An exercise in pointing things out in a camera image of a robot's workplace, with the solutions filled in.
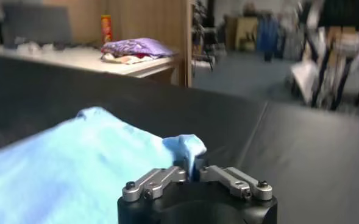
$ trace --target purple cushion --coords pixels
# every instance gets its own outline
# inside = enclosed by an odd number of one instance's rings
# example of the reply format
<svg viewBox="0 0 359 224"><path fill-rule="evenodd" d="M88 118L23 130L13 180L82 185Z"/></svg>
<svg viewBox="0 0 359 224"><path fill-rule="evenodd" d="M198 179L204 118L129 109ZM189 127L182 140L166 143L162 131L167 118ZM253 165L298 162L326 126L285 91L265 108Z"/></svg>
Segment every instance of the purple cushion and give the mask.
<svg viewBox="0 0 359 224"><path fill-rule="evenodd" d="M111 53L115 57L124 55L148 54L157 57L172 56L174 53L159 41L150 38L139 38L105 43L103 53Z"/></svg>

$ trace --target white wall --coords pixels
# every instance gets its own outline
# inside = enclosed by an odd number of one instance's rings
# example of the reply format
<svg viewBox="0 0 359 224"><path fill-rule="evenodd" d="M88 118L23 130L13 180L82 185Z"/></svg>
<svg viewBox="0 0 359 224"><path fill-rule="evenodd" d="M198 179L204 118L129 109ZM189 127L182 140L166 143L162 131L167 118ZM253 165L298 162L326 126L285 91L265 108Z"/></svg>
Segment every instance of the white wall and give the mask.
<svg viewBox="0 0 359 224"><path fill-rule="evenodd" d="M279 13L288 10L290 6L296 5L300 0L216 0L215 24L221 24L225 14L242 15L243 7L247 2L253 2L257 10L270 10Z"/></svg>

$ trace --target light blue towel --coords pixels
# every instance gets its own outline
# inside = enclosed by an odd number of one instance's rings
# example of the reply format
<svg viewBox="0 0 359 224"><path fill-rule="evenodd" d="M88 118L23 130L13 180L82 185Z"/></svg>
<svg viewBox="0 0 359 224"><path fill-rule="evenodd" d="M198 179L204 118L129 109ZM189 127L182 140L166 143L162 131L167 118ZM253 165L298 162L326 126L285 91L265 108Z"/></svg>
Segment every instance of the light blue towel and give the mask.
<svg viewBox="0 0 359 224"><path fill-rule="evenodd" d="M162 139L102 108L0 151L0 223L117 223L128 181L206 151L194 135Z"/></svg>

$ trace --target black table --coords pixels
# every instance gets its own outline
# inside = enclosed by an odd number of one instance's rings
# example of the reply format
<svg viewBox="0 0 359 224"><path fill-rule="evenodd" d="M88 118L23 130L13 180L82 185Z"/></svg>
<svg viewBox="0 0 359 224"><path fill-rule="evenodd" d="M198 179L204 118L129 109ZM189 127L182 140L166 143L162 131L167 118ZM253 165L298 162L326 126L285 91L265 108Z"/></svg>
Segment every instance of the black table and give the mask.
<svg viewBox="0 0 359 224"><path fill-rule="evenodd" d="M268 180L279 223L359 223L359 119L0 58L0 147L101 106L166 137L194 133L210 163Z"/></svg>

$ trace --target gray floor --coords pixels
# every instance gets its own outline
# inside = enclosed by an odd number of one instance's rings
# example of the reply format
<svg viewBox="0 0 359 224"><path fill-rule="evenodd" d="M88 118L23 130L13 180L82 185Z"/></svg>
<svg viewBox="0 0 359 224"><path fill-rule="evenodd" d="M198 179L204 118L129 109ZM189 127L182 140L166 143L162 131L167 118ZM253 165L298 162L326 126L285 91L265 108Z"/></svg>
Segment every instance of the gray floor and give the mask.
<svg viewBox="0 0 359 224"><path fill-rule="evenodd" d="M274 101L303 106L299 97L290 93L286 77L290 74L293 61L273 59L271 63L263 61L260 54L230 52L210 68L196 68L193 87L245 97L247 99ZM346 93L356 95L359 89L359 75L349 79ZM359 116L359 108L344 103L339 113Z"/></svg>

